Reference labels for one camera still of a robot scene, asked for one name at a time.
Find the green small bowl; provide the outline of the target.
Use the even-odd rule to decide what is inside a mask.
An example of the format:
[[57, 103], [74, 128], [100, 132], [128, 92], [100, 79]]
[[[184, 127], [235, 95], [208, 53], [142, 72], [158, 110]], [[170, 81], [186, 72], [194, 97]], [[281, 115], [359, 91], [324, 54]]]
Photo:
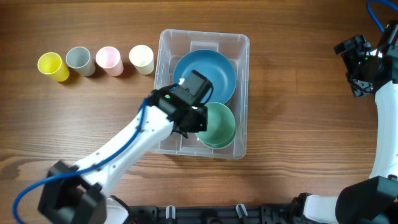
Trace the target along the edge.
[[201, 143], [203, 143], [205, 146], [207, 146], [207, 147], [209, 147], [211, 149], [222, 149], [222, 148], [225, 148], [225, 147], [229, 146], [234, 141], [235, 135], [236, 135], [236, 129], [234, 130], [232, 135], [225, 142], [222, 142], [222, 143], [219, 143], [219, 144], [205, 143], [204, 141], [202, 141], [200, 139], [199, 139], [199, 141]]
[[236, 129], [234, 114], [224, 104], [210, 102], [208, 108], [207, 130], [196, 133], [198, 139], [209, 144], [225, 142]]

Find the dark blue bowl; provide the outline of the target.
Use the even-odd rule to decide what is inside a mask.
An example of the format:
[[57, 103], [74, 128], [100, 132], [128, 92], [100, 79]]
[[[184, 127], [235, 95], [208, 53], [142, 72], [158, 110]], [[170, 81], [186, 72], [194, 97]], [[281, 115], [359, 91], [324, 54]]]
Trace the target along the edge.
[[232, 63], [221, 53], [200, 49], [183, 56], [173, 73], [173, 83], [185, 80], [192, 70], [205, 76], [214, 86], [209, 102], [225, 104], [236, 89], [236, 72]]

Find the pink plastic cup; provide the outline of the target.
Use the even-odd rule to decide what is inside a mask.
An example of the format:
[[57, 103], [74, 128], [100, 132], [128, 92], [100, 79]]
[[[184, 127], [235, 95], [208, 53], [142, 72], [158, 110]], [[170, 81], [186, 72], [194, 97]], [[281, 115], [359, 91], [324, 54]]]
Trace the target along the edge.
[[107, 46], [99, 49], [96, 53], [95, 60], [110, 76], [119, 76], [124, 70], [121, 54], [115, 47]]

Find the grey plastic cup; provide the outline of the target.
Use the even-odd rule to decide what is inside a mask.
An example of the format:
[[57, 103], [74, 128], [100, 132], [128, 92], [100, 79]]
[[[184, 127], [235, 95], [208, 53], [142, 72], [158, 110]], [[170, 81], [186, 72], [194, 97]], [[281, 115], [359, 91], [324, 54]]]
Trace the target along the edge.
[[88, 77], [94, 74], [95, 64], [90, 51], [85, 47], [74, 47], [66, 55], [66, 64], [79, 75]]

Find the yellow plastic cup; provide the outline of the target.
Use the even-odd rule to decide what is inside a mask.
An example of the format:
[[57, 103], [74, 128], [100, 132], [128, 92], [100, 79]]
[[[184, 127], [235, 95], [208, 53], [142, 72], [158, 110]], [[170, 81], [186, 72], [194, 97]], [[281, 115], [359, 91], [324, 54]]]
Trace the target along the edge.
[[61, 56], [55, 52], [43, 54], [37, 62], [37, 67], [41, 73], [56, 82], [66, 81], [70, 74]]

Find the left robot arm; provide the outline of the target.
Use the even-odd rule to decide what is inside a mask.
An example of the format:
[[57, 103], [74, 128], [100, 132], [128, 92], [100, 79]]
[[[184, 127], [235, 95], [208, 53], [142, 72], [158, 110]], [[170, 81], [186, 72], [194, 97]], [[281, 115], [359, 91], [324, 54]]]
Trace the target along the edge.
[[112, 196], [121, 177], [172, 133], [187, 137], [206, 130], [202, 103], [212, 83], [192, 70], [182, 83], [152, 90], [136, 117], [89, 156], [68, 166], [54, 164], [40, 196], [39, 212], [52, 223], [133, 223], [129, 207]]

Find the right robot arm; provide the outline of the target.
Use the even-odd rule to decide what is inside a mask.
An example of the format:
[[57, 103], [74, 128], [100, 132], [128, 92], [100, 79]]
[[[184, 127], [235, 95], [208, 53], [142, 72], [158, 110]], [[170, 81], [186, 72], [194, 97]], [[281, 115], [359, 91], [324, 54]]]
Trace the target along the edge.
[[357, 98], [371, 95], [377, 125], [369, 177], [336, 196], [302, 193], [285, 223], [397, 223], [397, 21], [384, 27], [375, 47], [363, 35], [335, 46]]

